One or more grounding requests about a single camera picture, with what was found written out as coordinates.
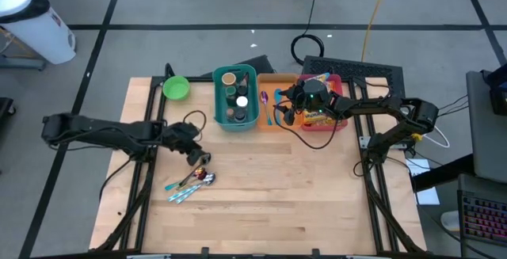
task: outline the pink container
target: pink container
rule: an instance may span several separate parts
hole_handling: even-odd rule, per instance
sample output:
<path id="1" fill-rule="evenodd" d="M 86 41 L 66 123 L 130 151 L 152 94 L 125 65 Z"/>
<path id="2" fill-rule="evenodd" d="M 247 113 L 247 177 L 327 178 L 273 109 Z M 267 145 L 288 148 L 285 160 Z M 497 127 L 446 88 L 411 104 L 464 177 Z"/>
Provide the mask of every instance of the pink container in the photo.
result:
<path id="1" fill-rule="evenodd" d="M 312 77 L 315 77 L 317 75 L 315 74 L 302 74 L 299 76 L 299 80 L 306 80 L 308 78 L 312 78 Z M 328 82 L 332 82 L 333 85 L 334 85 L 334 91 L 338 94 L 343 94 L 343 89 L 341 88 L 341 78 L 340 78 L 340 75 L 337 75 L 337 74 L 331 74 L 328 79 L 327 79 Z M 342 120 L 341 123 L 336 126 L 336 131 L 340 131 L 342 128 L 346 127 L 347 126 L 347 123 L 348 121 L 347 120 Z M 334 124 L 333 125 L 314 125 L 314 126 L 308 126 L 308 125 L 305 125 L 305 124 L 301 124 L 301 128 L 304 130 L 304 131 L 332 131 L 333 128 L 334 128 Z"/>

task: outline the teal bin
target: teal bin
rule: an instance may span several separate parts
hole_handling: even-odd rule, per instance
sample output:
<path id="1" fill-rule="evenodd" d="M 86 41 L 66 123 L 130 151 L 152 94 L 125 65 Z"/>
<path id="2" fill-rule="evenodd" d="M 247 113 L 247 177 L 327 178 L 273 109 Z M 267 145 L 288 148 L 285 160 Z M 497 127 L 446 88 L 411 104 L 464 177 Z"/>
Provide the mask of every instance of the teal bin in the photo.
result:
<path id="1" fill-rule="evenodd" d="M 246 106 L 246 120 L 243 123 L 229 122 L 226 111 L 229 108 L 225 96 L 225 88 L 222 84 L 222 76 L 226 73 L 233 73 L 239 80 L 244 74 L 248 73 L 248 105 Z M 220 67 L 213 72 L 213 82 L 215 83 L 215 120 L 225 131 L 247 131 L 255 128 L 259 118 L 259 93 L 257 91 L 257 73 L 250 65 L 231 65 Z"/>

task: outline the white cylinder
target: white cylinder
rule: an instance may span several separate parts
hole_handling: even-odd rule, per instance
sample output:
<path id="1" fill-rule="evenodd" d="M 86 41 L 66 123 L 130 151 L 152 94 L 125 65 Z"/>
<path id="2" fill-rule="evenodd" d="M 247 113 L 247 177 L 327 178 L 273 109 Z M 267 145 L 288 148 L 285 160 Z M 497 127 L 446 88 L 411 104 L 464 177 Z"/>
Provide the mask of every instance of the white cylinder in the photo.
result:
<path id="1" fill-rule="evenodd" d="M 0 19 L 22 13 L 31 1 L 0 0 Z M 37 17 L 0 25 L 53 64 L 67 62 L 76 55 L 75 35 L 51 7 Z"/>
<path id="2" fill-rule="evenodd" d="M 65 63 L 76 56 L 75 35 L 52 8 L 39 17 L 1 26 L 53 64 Z"/>

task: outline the white paper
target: white paper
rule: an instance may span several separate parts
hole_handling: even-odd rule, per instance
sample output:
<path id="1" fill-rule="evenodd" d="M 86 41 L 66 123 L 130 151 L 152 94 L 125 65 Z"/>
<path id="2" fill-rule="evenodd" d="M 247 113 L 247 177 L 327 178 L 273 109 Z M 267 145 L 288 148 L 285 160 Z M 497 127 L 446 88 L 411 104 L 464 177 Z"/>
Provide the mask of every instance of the white paper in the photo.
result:
<path id="1" fill-rule="evenodd" d="M 421 167 L 429 168 L 428 160 L 426 159 L 410 159 L 406 160 L 406 164 L 409 166 L 410 174 L 412 177 L 424 173 L 426 171 L 429 171 L 429 169 L 423 169 Z M 417 193 L 417 198 L 419 199 L 419 204 L 426 204 L 426 205 L 439 205 L 440 201 L 438 200 L 438 195 L 436 194 L 435 187 L 424 190 L 422 192 Z"/>

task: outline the wooden tabletop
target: wooden tabletop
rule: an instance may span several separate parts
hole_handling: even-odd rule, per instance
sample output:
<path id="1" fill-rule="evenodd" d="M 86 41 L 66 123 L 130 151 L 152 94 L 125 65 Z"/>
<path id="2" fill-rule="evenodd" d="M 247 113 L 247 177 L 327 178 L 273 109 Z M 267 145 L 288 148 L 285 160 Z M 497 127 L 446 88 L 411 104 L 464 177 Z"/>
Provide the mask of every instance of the wooden tabletop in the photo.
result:
<path id="1" fill-rule="evenodd" d="M 143 119 L 150 81 L 131 79 L 122 122 Z M 383 78 L 368 81 L 385 84 Z M 206 113 L 208 122 L 200 145 L 212 153 L 207 169 L 216 173 L 217 181 L 181 204 L 168 202 L 173 192 L 164 187 L 181 180 L 192 167 L 184 155 L 159 148 L 144 253 L 200 253 L 201 247 L 207 246 L 211 253 L 310 254 L 311 249 L 318 248 L 322 254 L 375 254 L 364 180 L 352 172 L 360 160 L 353 118 L 328 147 L 312 150 L 286 131 L 223 131 L 213 119 L 213 84 L 191 86 L 187 100 L 167 101 L 165 118 L 171 124 L 195 109 Z M 346 84 L 343 90 L 348 96 Z M 368 87 L 370 97 L 386 92 L 383 87 Z M 202 124 L 199 114 L 189 120 L 197 127 Z M 367 135 L 364 117 L 362 122 Z M 374 116 L 374 123 L 375 129 L 383 132 L 396 121 L 391 116 L 378 115 Z M 330 137 L 329 132 L 299 133 L 314 145 L 321 145 Z M 405 162 L 400 151 L 392 150 L 389 156 Z M 123 152 L 113 152 L 109 173 L 126 160 Z M 407 168 L 389 159 L 383 168 L 395 218 L 425 249 Z M 125 213 L 133 169 L 134 165 L 129 165 L 105 188 L 90 248 L 99 246 Z M 379 211 L 378 214 L 384 249 L 389 249 L 385 221 Z M 130 247 L 137 223 L 136 216 Z"/>

